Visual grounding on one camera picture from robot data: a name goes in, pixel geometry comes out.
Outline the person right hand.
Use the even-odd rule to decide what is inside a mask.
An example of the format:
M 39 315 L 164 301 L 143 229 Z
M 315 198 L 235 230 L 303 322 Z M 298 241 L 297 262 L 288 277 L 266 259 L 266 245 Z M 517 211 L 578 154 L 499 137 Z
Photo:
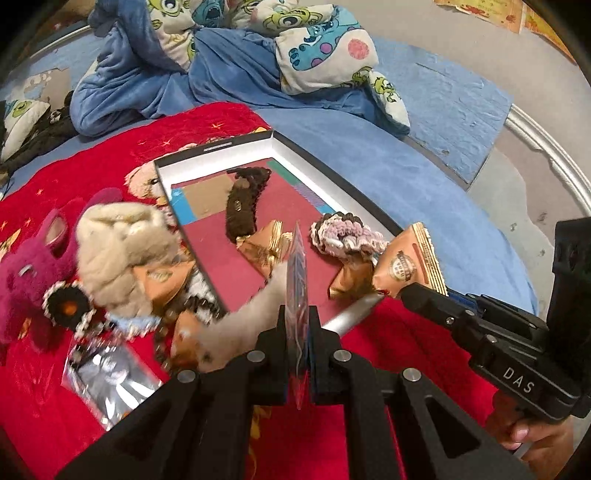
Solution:
M 493 397 L 493 411 L 485 429 L 507 450 L 530 443 L 522 461 L 538 479 L 554 479 L 574 451 L 572 418 L 559 424 L 527 418 L 516 401 L 502 391 Z

